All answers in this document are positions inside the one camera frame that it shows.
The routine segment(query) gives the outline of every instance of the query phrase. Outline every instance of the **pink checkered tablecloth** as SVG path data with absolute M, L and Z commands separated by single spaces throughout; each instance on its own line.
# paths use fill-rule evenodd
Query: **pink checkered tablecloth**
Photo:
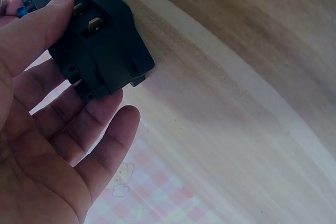
M 34 65 L 48 59 L 44 53 Z M 38 108 L 60 95 L 63 83 Z M 90 209 L 85 224 L 223 223 L 140 138 L 135 139 L 110 184 Z

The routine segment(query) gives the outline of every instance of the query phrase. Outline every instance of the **palm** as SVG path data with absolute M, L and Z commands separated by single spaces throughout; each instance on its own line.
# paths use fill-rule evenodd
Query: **palm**
M 66 6 L 36 12 L 25 21 L 13 16 L 0 18 L 0 26 L 4 26 L 0 28 L 1 223 L 83 223 L 87 210 L 122 162 L 138 127 L 137 109 L 124 107 L 85 157 L 116 112 L 121 91 L 85 105 L 70 87 L 40 111 L 29 114 L 64 79 L 53 60 L 21 71 L 60 36 L 72 7 L 73 0 Z M 54 33 L 45 38 L 42 31 L 48 21 L 43 19 L 55 12 L 64 20 L 48 24 Z M 31 24 L 35 20 L 41 25 Z M 11 44 L 10 38 L 18 36 L 21 29 L 37 30 L 26 42 L 29 48 Z

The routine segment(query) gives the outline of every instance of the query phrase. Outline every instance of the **black electrical switch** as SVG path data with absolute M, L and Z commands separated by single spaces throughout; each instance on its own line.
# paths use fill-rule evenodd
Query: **black electrical switch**
M 50 1 L 23 0 L 18 16 Z M 154 68 L 122 0 L 75 0 L 68 29 L 49 53 L 84 102 L 114 94 L 129 83 L 135 87 Z

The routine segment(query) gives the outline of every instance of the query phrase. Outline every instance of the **cartoon print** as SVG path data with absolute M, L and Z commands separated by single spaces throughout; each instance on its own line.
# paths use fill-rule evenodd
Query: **cartoon print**
M 130 191 L 128 182 L 131 180 L 133 172 L 133 164 L 122 163 L 106 189 L 112 190 L 112 195 L 115 197 L 124 197 Z

